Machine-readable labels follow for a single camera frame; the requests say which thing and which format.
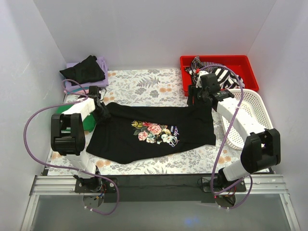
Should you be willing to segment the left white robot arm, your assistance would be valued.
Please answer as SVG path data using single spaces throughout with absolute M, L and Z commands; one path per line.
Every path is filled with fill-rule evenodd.
M 87 173 L 99 174 L 98 168 L 90 161 L 86 154 L 86 138 L 83 121 L 90 115 L 96 125 L 110 120 L 111 115 L 101 100 L 102 88 L 90 86 L 87 99 L 80 99 L 69 109 L 51 116 L 51 148 L 65 156 L 78 176 L 87 178 Z

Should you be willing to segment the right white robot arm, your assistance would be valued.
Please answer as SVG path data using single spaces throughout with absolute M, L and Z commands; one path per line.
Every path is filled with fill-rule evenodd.
M 199 71 L 196 85 L 189 86 L 188 105 L 196 100 L 204 102 L 223 116 L 244 141 L 240 160 L 213 173 L 210 186 L 223 192 L 231 190 L 246 176 L 276 166 L 281 162 L 281 137 L 275 128 L 260 124 L 241 108 L 244 90 L 236 99 L 229 90 L 221 90 L 214 73 Z

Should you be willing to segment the black floral print t-shirt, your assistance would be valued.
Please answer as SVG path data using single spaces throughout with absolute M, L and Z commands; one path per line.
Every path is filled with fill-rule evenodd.
M 97 124 L 87 153 L 119 164 L 215 145 L 212 108 L 107 104 L 111 118 Z

